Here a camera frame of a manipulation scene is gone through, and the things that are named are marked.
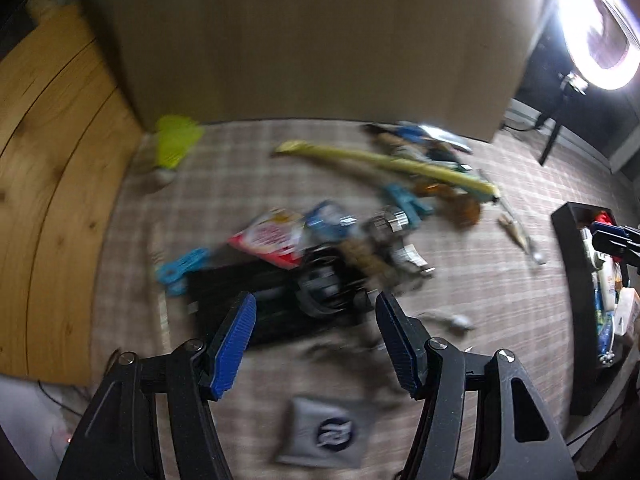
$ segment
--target gray pouch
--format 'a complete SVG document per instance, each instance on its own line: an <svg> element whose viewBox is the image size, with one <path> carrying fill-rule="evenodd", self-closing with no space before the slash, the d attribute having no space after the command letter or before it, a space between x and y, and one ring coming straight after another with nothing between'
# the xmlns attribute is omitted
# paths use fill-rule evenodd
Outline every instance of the gray pouch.
<svg viewBox="0 0 640 480"><path fill-rule="evenodd" d="M277 462L357 469L367 450L376 409L367 400L293 397L289 439Z"/></svg>

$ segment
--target white box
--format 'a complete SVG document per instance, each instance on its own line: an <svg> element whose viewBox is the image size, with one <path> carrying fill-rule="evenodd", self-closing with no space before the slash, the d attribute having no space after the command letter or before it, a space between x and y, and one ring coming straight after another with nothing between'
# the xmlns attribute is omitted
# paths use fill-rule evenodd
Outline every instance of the white box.
<svg viewBox="0 0 640 480"><path fill-rule="evenodd" d="M634 321L640 313L640 297L634 288L624 287L620 290L616 313L614 315L615 334L625 335L628 333L634 337Z"/></svg>

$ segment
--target red snack package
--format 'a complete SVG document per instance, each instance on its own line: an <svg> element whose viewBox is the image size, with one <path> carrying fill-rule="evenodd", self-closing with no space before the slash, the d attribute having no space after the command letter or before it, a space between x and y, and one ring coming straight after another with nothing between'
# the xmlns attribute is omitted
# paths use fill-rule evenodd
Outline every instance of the red snack package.
<svg viewBox="0 0 640 480"><path fill-rule="evenodd" d="M227 243L283 269L293 269L302 258L297 249L304 226L305 218L301 214L271 209L229 238Z"/></svg>

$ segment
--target beige carpet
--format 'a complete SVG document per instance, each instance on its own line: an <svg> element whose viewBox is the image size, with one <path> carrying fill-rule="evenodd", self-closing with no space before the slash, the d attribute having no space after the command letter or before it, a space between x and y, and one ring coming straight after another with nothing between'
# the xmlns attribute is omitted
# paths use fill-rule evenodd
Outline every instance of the beige carpet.
<svg viewBox="0 0 640 480"><path fill-rule="evenodd" d="M170 186L147 194L148 176L141 174L148 150L142 148L125 179L107 232L98 273L93 320L92 362L96 376L116 348L148 356L158 352L155 318L148 302L145 239L148 224L161 221L169 258L198 246L215 250L257 214L272 206L300 212L333 198L366 219L382 202L376 181L354 178L301 158L271 158L286 139L308 139L344 146L367 147L356 123L344 121L276 120L208 126L207 133L183 162ZM556 146L544 168L536 157L538 138L530 144L499 132L494 142L471 141L474 154L465 161L483 168L508 197L530 234L545 251L548 263L533 266L496 223L498 210L485 205L481 222L467 232L456 231L443 217L425 220L410 240L436 267L422 290L399 301L408 314L439 308L466 314L477 329L463 340L430 324L459 348L493 354L510 348L524 364L562 424L572 373L572 331L568 290L550 214L564 202L611 208L618 222L638 224L636 200L608 171ZM172 304L179 312L180 304ZM174 345L188 330L175 322ZM421 405L407 396L395 411L385 412L361 470L307 470L275 465L273 456L288 400L295 394L359 399L362 382L335 364L303 358L308 340L262 352L249 352L233 389L212 406L220 440L238 479L380 479L401 469ZM387 364L380 365L380 374ZM474 399L465 413L475 410ZM166 430L166 417L160 417ZM465 421L460 442L460 471L468 466L473 427ZM167 466L167 478L175 468Z"/></svg>

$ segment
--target black shelf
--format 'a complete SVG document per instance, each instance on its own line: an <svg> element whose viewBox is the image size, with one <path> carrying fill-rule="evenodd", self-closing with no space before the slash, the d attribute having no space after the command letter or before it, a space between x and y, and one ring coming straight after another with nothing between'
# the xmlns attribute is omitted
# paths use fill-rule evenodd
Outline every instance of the black shelf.
<svg viewBox="0 0 640 480"><path fill-rule="evenodd" d="M606 207L567 202L551 214L551 222L560 245L564 270L569 285L569 297L574 319L574 381L571 415L587 416L602 398L620 367L620 360L611 368L598 362L598 335L592 268L587 260L579 228L588 226L600 211L606 211L612 222L616 219ZM628 271L621 266L623 283Z"/></svg>

